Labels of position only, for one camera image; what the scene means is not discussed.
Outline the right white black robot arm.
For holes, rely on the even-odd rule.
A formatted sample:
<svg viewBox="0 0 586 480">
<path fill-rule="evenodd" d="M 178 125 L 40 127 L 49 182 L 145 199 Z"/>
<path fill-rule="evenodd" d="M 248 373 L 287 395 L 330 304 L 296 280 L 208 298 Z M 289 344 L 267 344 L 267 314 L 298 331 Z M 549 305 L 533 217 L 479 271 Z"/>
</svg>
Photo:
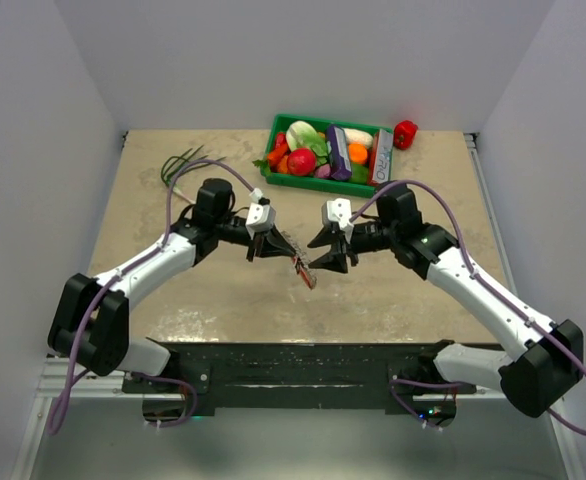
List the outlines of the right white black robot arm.
<svg viewBox="0 0 586 480">
<path fill-rule="evenodd" d="M 353 221 L 349 200 L 323 205 L 323 227 L 309 245 L 330 249 L 311 267 L 345 273 L 359 255 L 389 250 L 400 265 L 454 298 L 502 347 L 438 344 L 418 369 L 425 390 L 439 393 L 453 383 L 488 387 L 537 418 L 582 379 L 584 335 L 573 321 L 555 322 L 491 277 L 470 257 L 460 234 L 423 220 L 406 185 L 387 182 L 371 202 L 377 217 L 360 224 Z"/>
</svg>

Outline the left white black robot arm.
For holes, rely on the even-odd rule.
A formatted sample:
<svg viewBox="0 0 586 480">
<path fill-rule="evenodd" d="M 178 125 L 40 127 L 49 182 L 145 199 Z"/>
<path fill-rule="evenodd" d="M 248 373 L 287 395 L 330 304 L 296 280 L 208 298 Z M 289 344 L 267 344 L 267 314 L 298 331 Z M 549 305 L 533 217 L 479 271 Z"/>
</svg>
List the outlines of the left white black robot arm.
<svg viewBox="0 0 586 480">
<path fill-rule="evenodd" d="M 277 229 L 269 200 L 253 192 L 245 217 L 233 213 L 234 200 L 230 182 L 207 179 L 195 203 L 150 247 L 95 277 L 72 276 L 62 290 L 49 347 L 98 376 L 141 373 L 156 391 L 173 390 L 180 368 L 170 361 L 168 348 L 132 337 L 131 311 L 168 280 L 201 263 L 222 242 L 246 247 L 249 260 L 301 259 L 292 241 Z"/>
</svg>

